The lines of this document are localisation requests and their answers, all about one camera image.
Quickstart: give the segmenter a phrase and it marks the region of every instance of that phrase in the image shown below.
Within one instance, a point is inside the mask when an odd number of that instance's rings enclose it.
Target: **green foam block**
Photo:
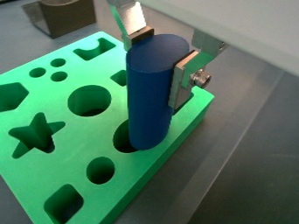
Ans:
[[[0,175],[33,223],[111,222],[209,106],[194,88],[162,142],[136,151],[122,48],[98,32],[0,75]]]

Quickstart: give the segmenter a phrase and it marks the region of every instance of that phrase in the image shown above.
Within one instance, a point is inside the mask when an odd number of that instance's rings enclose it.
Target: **hexagon-shaped hole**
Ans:
[[[0,112],[15,109],[27,94],[18,82],[0,85]]]

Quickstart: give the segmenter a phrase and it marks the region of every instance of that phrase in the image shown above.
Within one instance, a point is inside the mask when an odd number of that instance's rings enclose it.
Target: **blue foam cylinder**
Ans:
[[[137,150],[153,148],[166,135],[173,64],[188,52],[188,42],[172,34],[146,38],[126,52],[127,135]]]

